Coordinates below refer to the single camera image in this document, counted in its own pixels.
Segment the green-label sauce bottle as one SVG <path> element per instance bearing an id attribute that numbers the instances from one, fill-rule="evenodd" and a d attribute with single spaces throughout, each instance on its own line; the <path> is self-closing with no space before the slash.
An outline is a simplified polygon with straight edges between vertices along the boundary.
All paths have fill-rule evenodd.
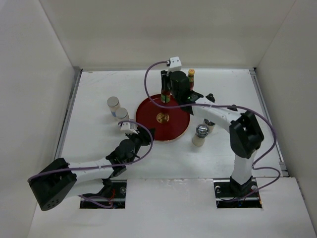
<path id="1" fill-rule="evenodd" d="M 195 83 L 195 70 L 192 68 L 189 69 L 187 77 L 190 83 L 190 90 L 192 91 L 194 89 L 194 83 Z"/>
<path id="2" fill-rule="evenodd" d="M 160 99 L 163 103 L 167 104 L 170 102 L 171 92 L 168 86 L 163 85 L 161 87 Z"/>

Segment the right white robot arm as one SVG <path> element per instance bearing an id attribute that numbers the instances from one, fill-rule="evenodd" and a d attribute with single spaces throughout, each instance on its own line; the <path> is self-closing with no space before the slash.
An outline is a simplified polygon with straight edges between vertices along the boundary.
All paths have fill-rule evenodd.
<path id="1" fill-rule="evenodd" d="M 190 89 L 187 75 L 182 71 L 162 70 L 162 90 L 172 94 L 181 109 L 195 117 L 207 119 L 229 133 L 230 147 L 235 154 L 230 176 L 230 191 L 242 196 L 251 188 L 252 164 L 264 140 L 263 132 L 253 112 L 239 112 L 236 106 L 220 108 L 213 101 Z"/>

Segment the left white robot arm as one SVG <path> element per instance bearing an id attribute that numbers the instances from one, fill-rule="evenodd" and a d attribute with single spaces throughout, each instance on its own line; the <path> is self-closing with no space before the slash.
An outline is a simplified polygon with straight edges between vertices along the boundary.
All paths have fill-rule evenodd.
<path id="1" fill-rule="evenodd" d="M 70 163 L 57 158 L 41 172 L 28 179 L 42 211 L 49 211 L 71 196 L 81 198 L 80 208 L 123 209 L 127 183 L 113 181 L 127 166 L 141 158 L 142 146 L 152 146 L 154 128 L 137 127 L 106 157 L 85 163 Z"/>

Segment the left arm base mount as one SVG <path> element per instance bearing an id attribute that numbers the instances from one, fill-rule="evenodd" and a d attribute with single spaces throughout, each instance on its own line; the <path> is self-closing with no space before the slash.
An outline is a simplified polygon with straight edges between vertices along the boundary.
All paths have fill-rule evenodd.
<path id="1" fill-rule="evenodd" d="M 124 209 L 127 180 L 102 179 L 102 188 L 97 193 L 81 195 L 80 209 Z"/>

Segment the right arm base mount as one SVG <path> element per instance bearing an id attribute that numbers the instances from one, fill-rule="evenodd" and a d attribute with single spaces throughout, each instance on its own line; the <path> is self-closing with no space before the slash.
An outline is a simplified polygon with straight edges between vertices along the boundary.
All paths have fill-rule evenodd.
<path id="1" fill-rule="evenodd" d="M 258 188 L 255 178 L 252 179 L 251 183 L 243 188 L 242 191 L 234 188 L 229 179 L 215 179 L 213 186 L 218 209 L 262 208 L 259 192 L 247 196 L 247 194 Z"/>

